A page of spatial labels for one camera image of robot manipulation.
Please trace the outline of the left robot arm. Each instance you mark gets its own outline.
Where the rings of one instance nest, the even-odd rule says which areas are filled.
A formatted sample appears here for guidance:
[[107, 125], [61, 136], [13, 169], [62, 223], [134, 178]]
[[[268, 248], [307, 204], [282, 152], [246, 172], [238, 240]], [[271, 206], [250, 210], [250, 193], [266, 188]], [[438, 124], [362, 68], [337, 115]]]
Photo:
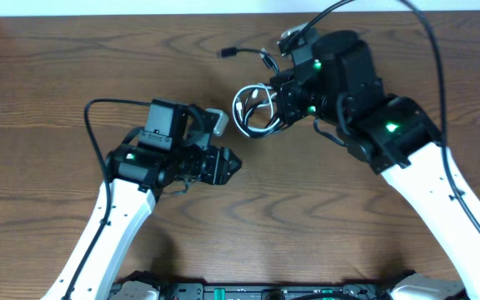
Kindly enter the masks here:
[[84, 108], [85, 126], [103, 181], [87, 226], [46, 299], [107, 299], [139, 228], [172, 183], [224, 185], [242, 166], [227, 147], [211, 145], [223, 134], [227, 114], [154, 99], [147, 121], [102, 155]]

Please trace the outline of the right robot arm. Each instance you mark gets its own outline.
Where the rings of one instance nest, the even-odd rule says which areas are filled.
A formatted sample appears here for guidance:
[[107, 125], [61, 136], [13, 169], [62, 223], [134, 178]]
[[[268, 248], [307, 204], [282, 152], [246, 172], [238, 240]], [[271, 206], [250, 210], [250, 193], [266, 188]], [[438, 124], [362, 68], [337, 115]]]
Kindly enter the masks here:
[[333, 141], [425, 222], [456, 268], [462, 295], [480, 299], [480, 200], [433, 121], [411, 98], [384, 92], [368, 45], [353, 31], [295, 27], [278, 46], [293, 63], [270, 81], [278, 117], [291, 125], [311, 115], [333, 125]]

